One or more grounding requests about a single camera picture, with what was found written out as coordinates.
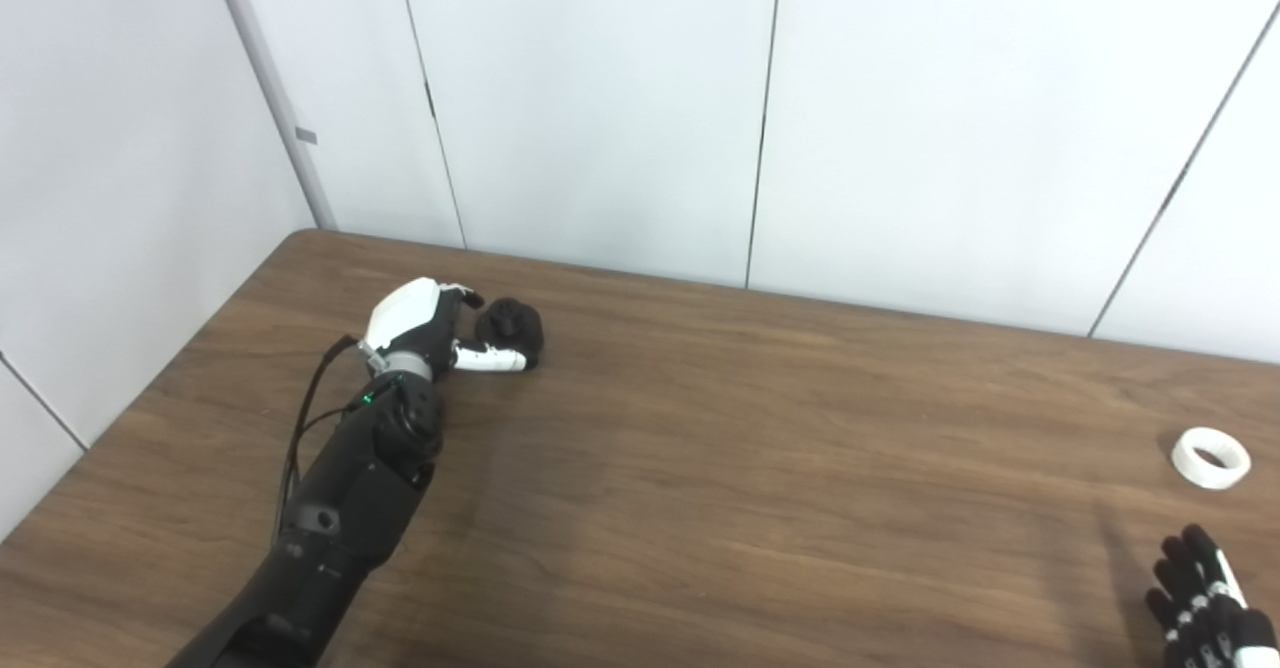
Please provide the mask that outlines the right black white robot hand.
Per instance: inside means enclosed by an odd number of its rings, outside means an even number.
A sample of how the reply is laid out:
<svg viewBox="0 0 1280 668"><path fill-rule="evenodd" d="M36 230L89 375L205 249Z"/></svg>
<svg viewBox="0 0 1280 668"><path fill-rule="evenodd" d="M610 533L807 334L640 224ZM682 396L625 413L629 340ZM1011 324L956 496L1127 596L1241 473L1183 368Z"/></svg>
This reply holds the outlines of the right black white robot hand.
<svg viewBox="0 0 1280 668"><path fill-rule="evenodd" d="M1144 603L1164 636L1162 667L1277 667L1277 632L1251 607L1219 544L1199 525L1161 543Z"/></svg>

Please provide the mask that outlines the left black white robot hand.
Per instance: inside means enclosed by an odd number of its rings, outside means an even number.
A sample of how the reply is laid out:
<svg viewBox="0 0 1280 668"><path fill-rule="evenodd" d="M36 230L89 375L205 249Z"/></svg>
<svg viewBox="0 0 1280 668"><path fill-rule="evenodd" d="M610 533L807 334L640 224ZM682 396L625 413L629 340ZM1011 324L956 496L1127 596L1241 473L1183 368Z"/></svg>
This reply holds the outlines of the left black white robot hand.
<svg viewBox="0 0 1280 668"><path fill-rule="evenodd" d="M543 337L539 321L532 334L520 314L532 311L517 299L499 299L479 314L472 337L458 329L462 308L479 311L483 296L457 284L419 276L375 305L358 349L371 378L384 372L412 372L431 383L461 369L468 372L525 372L538 367Z"/></svg>

